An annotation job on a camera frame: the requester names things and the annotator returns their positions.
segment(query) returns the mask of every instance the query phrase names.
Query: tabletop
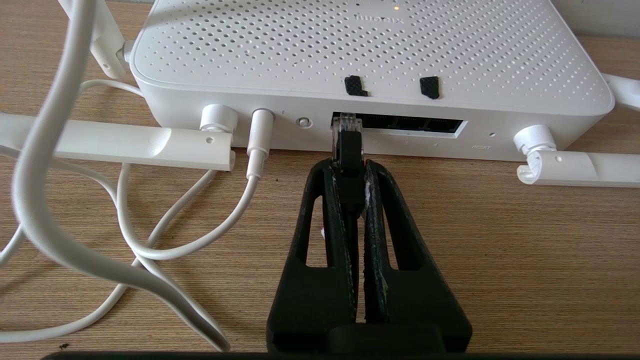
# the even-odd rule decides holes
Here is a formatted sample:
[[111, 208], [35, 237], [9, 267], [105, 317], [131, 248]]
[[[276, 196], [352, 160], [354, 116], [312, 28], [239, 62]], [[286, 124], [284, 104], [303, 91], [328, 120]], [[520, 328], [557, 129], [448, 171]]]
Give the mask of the tabletop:
[[[109, 3], [125, 38], [135, 38], [148, 4]], [[0, 110], [36, 115], [49, 89], [67, 17], [55, 1], [0, 3]], [[640, 40], [579, 37], [603, 72], [640, 78]], [[105, 78], [90, 59], [86, 78]], [[127, 82], [134, 84], [133, 78]], [[96, 88], [72, 118], [157, 126], [145, 101]], [[640, 115], [616, 108], [570, 146], [640, 153]], [[176, 218], [159, 248], [209, 232], [231, 212], [246, 184], [246, 156], [220, 173]], [[211, 246], [161, 263], [224, 328], [233, 351], [265, 351], [266, 319], [311, 166], [325, 152], [273, 151], [251, 206]], [[640, 353], [640, 189], [527, 186], [518, 163], [370, 156], [396, 178], [426, 244], [474, 328], [469, 352]], [[120, 165], [74, 161], [117, 180]], [[0, 158], [0, 245], [16, 222], [10, 200], [13, 160]], [[129, 207], [140, 238], [202, 175], [202, 170], [134, 165]], [[52, 213], [78, 241], [131, 261], [106, 192], [52, 170]], [[314, 217], [310, 261], [320, 261]], [[0, 331], [61, 325], [93, 311], [115, 284], [54, 264], [26, 243], [0, 270]], [[362, 321], [363, 299], [358, 319]], [[6, 359], [71, 350], [212, 348], [161, 301], [129, 290], [91, 327], [53, 340], [0, 345]]]

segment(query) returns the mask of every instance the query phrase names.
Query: router top panel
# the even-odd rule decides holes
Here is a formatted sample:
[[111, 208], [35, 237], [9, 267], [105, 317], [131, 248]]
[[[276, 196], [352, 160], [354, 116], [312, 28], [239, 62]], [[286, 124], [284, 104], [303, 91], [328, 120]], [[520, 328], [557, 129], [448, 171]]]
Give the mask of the router top panel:
[[[131, 69], [184, 90], [565, 115], [614, 104], [547, 0], [156, 0]], [[352, 75], [369, 97], [346, 93]], [[420, 92], [428, 76], [438, 100]]]

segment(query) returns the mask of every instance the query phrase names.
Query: brand logo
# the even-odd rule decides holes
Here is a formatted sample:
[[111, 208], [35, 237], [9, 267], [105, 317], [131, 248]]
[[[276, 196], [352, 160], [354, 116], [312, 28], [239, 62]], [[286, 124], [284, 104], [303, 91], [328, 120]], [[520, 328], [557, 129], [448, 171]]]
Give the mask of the brand logo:
[[353, 18], [355, 20], [363, 20], [363, 21], [388, 22], [391, 24], [404, 24], [404, 20], [398, 19], [397, 17], [368, 16], [368, 15], [356, 14], [353, 16]]

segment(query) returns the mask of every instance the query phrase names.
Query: wooden table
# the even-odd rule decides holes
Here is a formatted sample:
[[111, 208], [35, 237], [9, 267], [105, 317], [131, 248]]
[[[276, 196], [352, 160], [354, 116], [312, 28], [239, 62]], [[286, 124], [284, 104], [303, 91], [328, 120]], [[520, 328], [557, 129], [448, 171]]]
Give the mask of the wooden table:
[[[134, 38], [150, 6], [110, 3]], [[67, 18], [55, 1], [0, 3], [0, 110], [35, 115], [58, 65]], [[604, 72], [640, 78], [640, 40], [580, 37]], [[104, 78], [90, 60], [87, 78]], [[74, 119], [156, 126], [145, 102], [90, 90]], [[640, 153], [640, 115], [616, 108], [571, 149]], [[246, 156], [219, 174], [178, 216], [160, 247], [194, 240], [234, 207]], [[235, 351], [265, 351], [265, 323], [292, 238], [303, 184], [327, 153], [273, 151], [242, 220], [214, 245], [162, 263], [226, 330]], [[474, 327], [472, 352], [640, 352], [640, 190], [526, 186], [516, 163], [373, 156], [395, 175], [449, 286]], [[78, 161], [117, 179], [120, 166]], [[13, 160], [0, 160], [0, 244], [15, 230]], [[129, 205], [138, 236], [202, 171], [133, 166]], [[131, 261], [115, 209], [95, 183], [51, 171], [52, 212], [79, 241]], [[321, 249], [319, 222], [312, 254]], [[25, 244], [0, 276], [0, 329], [37, 329], [78, 319], [114, 284], [55, 265]], [[163, 303], [128, 291], [100, 322], [48, 341], [0, 345], [4, 359], [59, 350], [211, 350]]]

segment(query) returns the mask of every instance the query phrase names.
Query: router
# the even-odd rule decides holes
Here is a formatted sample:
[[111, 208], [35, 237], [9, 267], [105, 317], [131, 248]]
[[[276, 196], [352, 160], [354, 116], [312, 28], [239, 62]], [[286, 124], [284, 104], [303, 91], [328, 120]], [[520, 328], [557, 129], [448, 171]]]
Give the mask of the router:
[[564, 149], [615, 103], [549, 1], [157, 0], [129, 61], [161, 126], [199, 129], [223, 104], [237, 147], [267, 108], [274, 149], [328, 151], [347, 112], [369, 154], [523, 161], [519, 130], [544, 124]]

